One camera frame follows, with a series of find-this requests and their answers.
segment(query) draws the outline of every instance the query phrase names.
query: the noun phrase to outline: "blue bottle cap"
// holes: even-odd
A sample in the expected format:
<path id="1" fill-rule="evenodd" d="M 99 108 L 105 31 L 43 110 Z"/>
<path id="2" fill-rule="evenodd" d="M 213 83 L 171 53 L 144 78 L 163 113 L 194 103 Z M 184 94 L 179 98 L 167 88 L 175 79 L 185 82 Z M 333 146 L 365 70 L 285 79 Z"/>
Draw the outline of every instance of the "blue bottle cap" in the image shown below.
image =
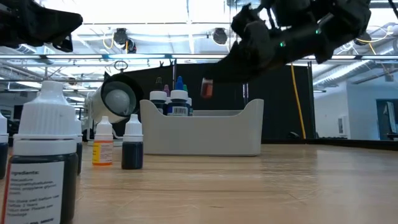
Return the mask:
<path id="1" fill-rule="evenodd" d="M 184 84 L 182 83 L 182 77 L 177 78 L 177 82 L 175 84 L 175 90 L 184 90 Z"/>

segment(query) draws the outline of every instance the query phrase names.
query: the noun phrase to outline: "white dropper bottle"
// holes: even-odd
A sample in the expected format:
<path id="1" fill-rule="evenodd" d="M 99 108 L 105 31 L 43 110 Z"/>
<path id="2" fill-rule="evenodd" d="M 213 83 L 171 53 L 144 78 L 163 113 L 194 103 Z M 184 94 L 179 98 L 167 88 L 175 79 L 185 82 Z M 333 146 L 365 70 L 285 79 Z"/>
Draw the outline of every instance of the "white dropper bottle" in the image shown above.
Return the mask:
<path id="1" fill-rule="evenodd" d="M 62 83 L 44 81 L 40 95 L 24 104 L 7 172 L 5 223 L 48 219 L 69 223 L 74 216 L 78 165 L 75 109 L 62 89 Z M 13 187 L 21 183 L 30 190 Z M 11 208 L 22 207 L 23 202 L 34 202 L 41 209 L 20 216 L 20 210 Z"/>
<path id="2" fill-rule="evenodd" d="M 113 162 L 112 124 L 107 116 L 102 116 L 97 124 L 93 145 L 93 165 L 107 166 Z"/>

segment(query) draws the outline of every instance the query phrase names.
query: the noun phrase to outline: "dropper bottle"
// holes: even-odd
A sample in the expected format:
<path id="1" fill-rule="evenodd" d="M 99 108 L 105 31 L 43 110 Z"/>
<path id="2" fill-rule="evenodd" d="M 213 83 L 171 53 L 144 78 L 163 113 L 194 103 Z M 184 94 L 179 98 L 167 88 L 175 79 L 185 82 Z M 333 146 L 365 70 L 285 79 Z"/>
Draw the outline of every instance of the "dropper bottle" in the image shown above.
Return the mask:
<path id="1" fill-rule="evenodd" d="M 62 83 L 44 81 L 40 95 L 24 104 L 8 164 L 2 223 L 73 219 L 78 166 L 75 109 L 62 88 Z M 30 205 L 22 210 L 26 202 Z"/>
<path id="2" fill-rule="evenodd" d="M 170 94 L 171 103 L 167 109 L 167 116 L 188 116 L 188 92 L 183 89 L 182 77 L 177 78 L 175 89 Z"/>
<path id="3" fill-rule="evenodd" d="M 167 110 L 168 110 L 168 107 L 169 107 L 169 103 L 172 101 L 170 99 L 170 89 L 169 89 L 169 85 L 168 84 L 164 85 L 163 91 L 167 94 L 166 102 L 164 103 L 164 107 L 163 107 L 163 114 L 167 115 Z"/>
<path id="4" fill-rule="evenodd" d="M 7 118 L 0 113 L 0 179 L 6 175 L 8 157 Z"/>
<path id="5" fill-rule="evenodd" d="M 163 91 L 162 78 L 157 77 L 154 91 L 149 93 L 149 100 L 155 104 L 157 110 L 163 114 L 164 105 L 166 103 L 167 94 Z"/>
<path id="6" fill-rule="evenodd" d="M 188 93 L 188 88 L 186 84 L 184 84 L 184 90 Z M 188 103 L 188 116 L 193 116 L 192 98 L 188 97 L 187 103 Z"/>
<path id="7" fill-rule="evenodd" d="M 126 123 L 122 146 L 122 169 L 141 169 L 144 161 L 142 124 L 136 114 Z"/>
<path id="8" fill-rule="evenodd" d="M 107 166 L 113 162 L 112 124 L 107 116 L 97 124 L 93 145 L 93 165 Z"/>
<path id="9" fill-rule="evenodd" d="M 81 172 L 81 157 L 83 154 L 83 135 L 81 133 L 81 121 L 75 117 L 75 131 L 76 131 L 76 153 L 78 156 L 77 175 Z"/>

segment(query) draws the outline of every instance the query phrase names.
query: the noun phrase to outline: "black cable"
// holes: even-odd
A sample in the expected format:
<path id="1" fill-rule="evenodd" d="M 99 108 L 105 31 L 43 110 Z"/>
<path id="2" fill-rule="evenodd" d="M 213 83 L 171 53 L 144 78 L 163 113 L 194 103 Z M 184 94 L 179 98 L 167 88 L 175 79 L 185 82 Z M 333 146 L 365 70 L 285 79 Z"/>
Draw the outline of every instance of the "black cable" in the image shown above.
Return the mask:
<path id="1" fill-rule="evenodd" d="M 396 15 L 397 19 L 398 19 L 398 10 L 396 5 L 392 2 L 392 0 L 388 0 L 388 3 L 390 4 L 392 10 L 394 11 L 394 14 Z"/>

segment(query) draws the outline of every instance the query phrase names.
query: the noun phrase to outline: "robotic arm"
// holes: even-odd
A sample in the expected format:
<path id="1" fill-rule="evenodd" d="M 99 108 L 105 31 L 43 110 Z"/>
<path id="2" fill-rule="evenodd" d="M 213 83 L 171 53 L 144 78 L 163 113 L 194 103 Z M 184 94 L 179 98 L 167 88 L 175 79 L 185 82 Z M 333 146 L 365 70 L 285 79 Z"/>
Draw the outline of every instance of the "robotic arm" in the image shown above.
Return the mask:
<path id="1" fill-rule="evenodd" d="M 244 6 L 232 21 L 241 38 L 230 53 L 214 64 L 203 79 L 202 96 L 211 97 L 211 84 L 246 83 L 267 70 L 313 55 L 330 59 L 339 46 L 366 33 L 370 0 L 264 0 L 257 9 Z M 271 28 L 258 13 L 266 9 Z M 271 10 L 279 27 L 276 28 Z"/>

